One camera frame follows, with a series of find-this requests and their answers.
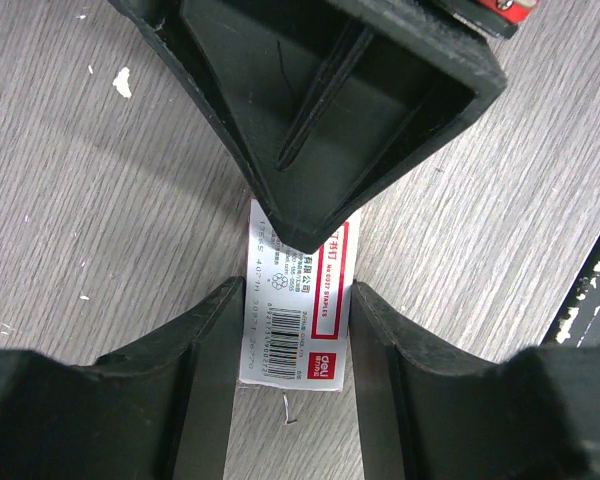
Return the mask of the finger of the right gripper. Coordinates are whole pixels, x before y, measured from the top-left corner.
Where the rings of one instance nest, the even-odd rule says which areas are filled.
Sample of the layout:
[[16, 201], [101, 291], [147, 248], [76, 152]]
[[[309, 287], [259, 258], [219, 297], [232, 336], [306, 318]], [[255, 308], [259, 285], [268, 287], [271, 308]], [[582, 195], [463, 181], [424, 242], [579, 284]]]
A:
[[245, 176], [316, 251], [503, 93], [486, 39], [434, 1], [118, 1]]

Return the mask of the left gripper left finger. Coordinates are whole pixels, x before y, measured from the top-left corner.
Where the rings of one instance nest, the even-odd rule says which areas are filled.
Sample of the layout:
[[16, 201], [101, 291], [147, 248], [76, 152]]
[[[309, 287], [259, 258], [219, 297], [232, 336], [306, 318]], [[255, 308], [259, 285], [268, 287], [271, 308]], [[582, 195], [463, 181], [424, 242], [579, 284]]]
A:
[[0, 350], [0, 479], [219, 479], [245, 281], [89, 366]]

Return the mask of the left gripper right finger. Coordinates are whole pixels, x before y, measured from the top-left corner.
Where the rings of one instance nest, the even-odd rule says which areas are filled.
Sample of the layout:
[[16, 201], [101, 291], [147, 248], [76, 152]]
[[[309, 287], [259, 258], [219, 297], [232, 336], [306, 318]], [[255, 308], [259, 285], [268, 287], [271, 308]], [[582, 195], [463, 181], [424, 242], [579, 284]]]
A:
[[493, 363], [351, 290], [368, 479], [600, 479], [600, 348], [528, 347]]

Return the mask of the red white staples box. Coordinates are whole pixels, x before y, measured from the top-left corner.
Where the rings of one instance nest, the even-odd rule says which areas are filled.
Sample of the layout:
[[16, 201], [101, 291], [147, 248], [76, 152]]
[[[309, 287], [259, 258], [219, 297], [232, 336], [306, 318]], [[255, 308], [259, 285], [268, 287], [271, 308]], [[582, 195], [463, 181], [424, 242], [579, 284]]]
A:
[[306, 254], [282, 243], [251, 202], [240, 382], [342, 389], [360, 219], [354, 213]]

